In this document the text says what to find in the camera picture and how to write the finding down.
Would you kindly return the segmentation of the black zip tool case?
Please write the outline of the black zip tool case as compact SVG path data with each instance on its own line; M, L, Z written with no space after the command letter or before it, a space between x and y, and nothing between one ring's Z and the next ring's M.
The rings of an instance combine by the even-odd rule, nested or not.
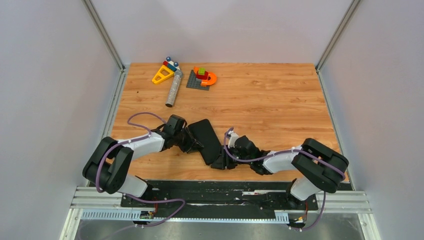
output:
M221 142L209 119L188 125L188 129L203 148L199 150L206 165L213 164L221 155Z

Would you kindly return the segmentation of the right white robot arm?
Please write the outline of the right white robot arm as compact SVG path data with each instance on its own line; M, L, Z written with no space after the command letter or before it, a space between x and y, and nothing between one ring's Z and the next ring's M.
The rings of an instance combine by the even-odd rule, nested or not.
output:
M213 169L230 170L249 165L259 175L298 170L301 178L292 181L285 195L286 204L298 209L306 199L320 191L335 193L346 178L348 159L321 142L307 138L303 144L281 151L261 150L245 135L231 137L205 163Z

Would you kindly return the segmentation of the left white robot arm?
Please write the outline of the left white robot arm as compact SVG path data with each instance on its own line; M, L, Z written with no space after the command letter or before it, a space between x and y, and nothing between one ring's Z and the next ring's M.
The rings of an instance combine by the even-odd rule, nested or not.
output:
M153 193L145 180L129 174L131 162L174 146L184 153L199 152L204 148L188 127L172 129L165 124L139 137L116 140L107 136L94 150L82 176L95 184L100 192L131 195L135 202L146 207L152 203Z

